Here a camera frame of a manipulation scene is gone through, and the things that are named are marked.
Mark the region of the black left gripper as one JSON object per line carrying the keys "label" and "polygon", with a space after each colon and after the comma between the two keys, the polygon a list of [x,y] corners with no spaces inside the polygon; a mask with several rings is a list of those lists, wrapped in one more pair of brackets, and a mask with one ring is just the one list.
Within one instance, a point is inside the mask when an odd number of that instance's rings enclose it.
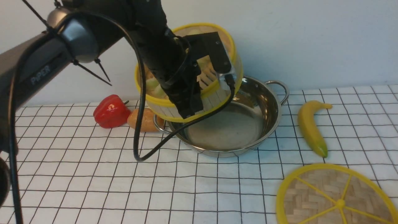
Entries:
{"label": "black left gripper", "polygon": [[187,119],[203,110],[201,88],[197,77],[201,69],[197,61],[187,61],[162,83],[162,88],[178,111],[178,114]]}

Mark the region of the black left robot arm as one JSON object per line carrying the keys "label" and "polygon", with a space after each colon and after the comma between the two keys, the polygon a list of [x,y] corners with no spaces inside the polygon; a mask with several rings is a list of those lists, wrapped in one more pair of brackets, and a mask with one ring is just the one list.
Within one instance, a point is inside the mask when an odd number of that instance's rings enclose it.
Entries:
{"label": "black left robot arm", "polygon": [[46,30],[1,54],[1,151],[16,159],[15,113],[67,65],[90,63],[125,37],[182,118],[203,109],[197,57],[159,0],[63,0]]}

